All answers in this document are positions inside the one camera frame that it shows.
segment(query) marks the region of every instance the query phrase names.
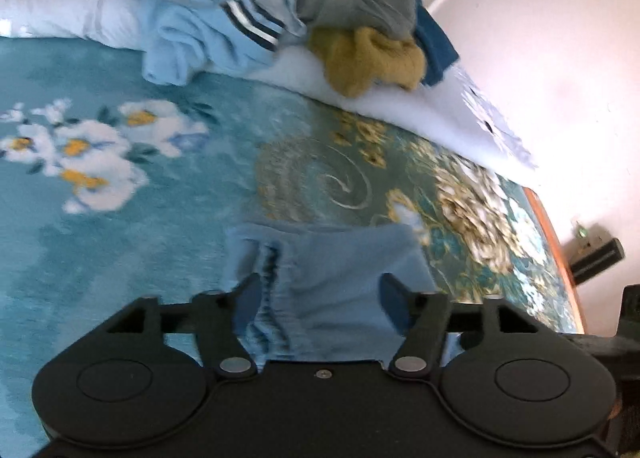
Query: yellow cloth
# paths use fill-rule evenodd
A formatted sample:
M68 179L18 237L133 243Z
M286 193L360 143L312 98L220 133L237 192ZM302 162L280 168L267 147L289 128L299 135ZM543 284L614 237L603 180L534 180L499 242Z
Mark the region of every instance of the yellow cloth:
M315 28L308 48L324 63L332 88L346 97L365 93L377 80L414 90L426 71L424 53L413 38L390 40L370 27Z

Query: bed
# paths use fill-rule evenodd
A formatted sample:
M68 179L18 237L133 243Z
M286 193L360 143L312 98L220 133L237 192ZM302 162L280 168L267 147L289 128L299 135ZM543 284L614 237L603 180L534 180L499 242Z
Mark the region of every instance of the bed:
M2 38L0 60L0 456L46 442L45 362L137 297L215 288L251 218L408 224L455 300L582 331L535 194L449 149L261 82L155 86L140 53L84 40Z

